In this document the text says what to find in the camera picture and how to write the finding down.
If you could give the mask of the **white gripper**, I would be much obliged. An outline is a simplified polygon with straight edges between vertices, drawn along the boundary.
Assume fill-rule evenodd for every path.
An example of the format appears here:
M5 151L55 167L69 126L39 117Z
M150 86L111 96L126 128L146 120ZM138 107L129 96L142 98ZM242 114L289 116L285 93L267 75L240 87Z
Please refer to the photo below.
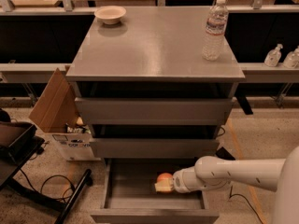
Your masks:
M154 185L157 192L169 193L174 189L178 193L190 193L199 190L198 182L194 168L185 168L174 172L173 182L171 179L157 181Z

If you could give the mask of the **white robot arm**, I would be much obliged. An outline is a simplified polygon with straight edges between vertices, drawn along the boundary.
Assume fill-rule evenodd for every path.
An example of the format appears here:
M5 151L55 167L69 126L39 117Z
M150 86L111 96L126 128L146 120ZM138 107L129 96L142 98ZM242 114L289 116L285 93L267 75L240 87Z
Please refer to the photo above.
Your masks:
M224 160L201 157L194 166L157 177L157 192L190 193L224 188L231 181L276 193L271 224L299 223L299 147L285 159Z

